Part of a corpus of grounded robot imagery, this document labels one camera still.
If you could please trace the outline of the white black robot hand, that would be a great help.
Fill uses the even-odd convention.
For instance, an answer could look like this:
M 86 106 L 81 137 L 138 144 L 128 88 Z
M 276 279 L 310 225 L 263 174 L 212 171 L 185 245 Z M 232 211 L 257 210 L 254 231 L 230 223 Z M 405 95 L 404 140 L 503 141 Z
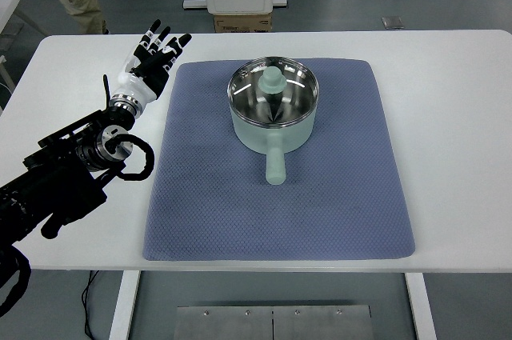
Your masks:
M 110 106 L 131 108 L 141 114 L 147 104 L 157 100 L 170 77 L 170 71 L 191 41 L 190 34 L 170 37 L 170 28 L 160 30 L 155 20 L 143 34 L 134 52 L 118 74 L 118 88 L 110 96 Z

